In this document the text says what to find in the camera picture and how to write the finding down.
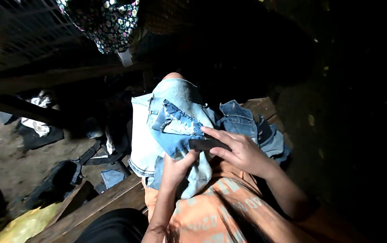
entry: clothing pile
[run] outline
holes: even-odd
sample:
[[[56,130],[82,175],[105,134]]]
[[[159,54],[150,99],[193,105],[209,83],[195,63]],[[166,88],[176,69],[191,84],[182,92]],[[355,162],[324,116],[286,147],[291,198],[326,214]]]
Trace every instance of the clothing pile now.
[[[207,107],[197,87],[183,79],[161,81],[152,93],[132,98],[133,127],[131,169],[144,178],[148,187],[159,189],[163,158],[167,153],[180,160],[189,152],[189,140],[207,139],[201,126],[249,136],[261,150],[278,163],[286,160],[290,148],[275,126],[263,117],[258,122],[250,110],[235,100],[221,104],[223,118],[217,119]],[[208,151],[200,152],[196,162],[177,187],[176,196],[191,198],[204,188],[212,176]]]

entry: dark hair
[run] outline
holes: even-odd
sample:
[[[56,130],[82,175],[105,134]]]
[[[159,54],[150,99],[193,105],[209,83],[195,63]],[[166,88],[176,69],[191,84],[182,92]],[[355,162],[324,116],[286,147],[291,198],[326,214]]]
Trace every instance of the dark hair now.
[[[265,232],[252,220],[252,218],[248,214],[245,214],[239,208],[234,207],[220,191],[213,190],[213,193],[218,197],[218,199],[222,202],[223,206],[226,208],[228,214],[233,218],[234,223],[239,228],[246,242],[272,242],[265,234]],[[224,219],[224,216],[222,214],[219,215],[222,219],[223,224],[225,225],[226,230],[228,232],[231,232],[229,225]],[[233,234],[230,233],[229,237],[231,237],[231,240],[233,242],[237,242],[237,239]],[[166,229],[165,234],[166,243],[178,242],[179,238],[180,235],[177,229],[175,229],[174,226],[169,225]]]
[[[265,232],[252,220],[249,214],[242,212],[240,209],[234,207],[220,191],[213,191],[213,193],[219,198],[222,204],[225,206],[228,214],[233,218],[234,223],[237,225],[241,234],[245,238],[246,242],[267,242],[271,240],[265,234]],[[220,215],[222,221],[228,232],[230,231],[229,225],[224,220],[223,215]],[[233,242],[237,242],[234,235],[229,234]]]

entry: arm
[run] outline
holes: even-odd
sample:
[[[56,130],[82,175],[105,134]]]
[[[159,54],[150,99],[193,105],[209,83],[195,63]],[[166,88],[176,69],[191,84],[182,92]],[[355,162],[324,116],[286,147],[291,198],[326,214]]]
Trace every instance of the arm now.
[[[232,152],[215,147],[215,154],[235,167],[266,180],[277,203],[289,217],[300,220],[312,213],[315,205],[308,196],[285,174],[275,160],[267,157],[247,136],[202,127],[201,130],[228,145]]]
[[[161,186],[153,216],[142,239],[143,243],[163,242],[169,220],[174,212],[175,190],[197,157],[198,153],[193,150],[180,161],[173,160],[165,154]]]

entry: metal grate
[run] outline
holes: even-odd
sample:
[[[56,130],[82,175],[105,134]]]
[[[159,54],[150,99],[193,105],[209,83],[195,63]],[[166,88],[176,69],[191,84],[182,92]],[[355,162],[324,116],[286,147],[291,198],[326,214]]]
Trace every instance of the metal grate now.
[[[0,0],[0,71],[89,45],[55,0]]]

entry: knee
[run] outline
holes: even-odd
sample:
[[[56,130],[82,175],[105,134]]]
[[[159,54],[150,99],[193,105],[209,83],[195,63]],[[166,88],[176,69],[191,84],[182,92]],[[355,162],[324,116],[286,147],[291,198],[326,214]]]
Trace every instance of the knee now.
[[[181,74],[179,73],[169,73],[168,75],[166,75],[162,80],[166,80],[166,79],[170,79],[170,78],[181,78],[181,79],[185,79]]]

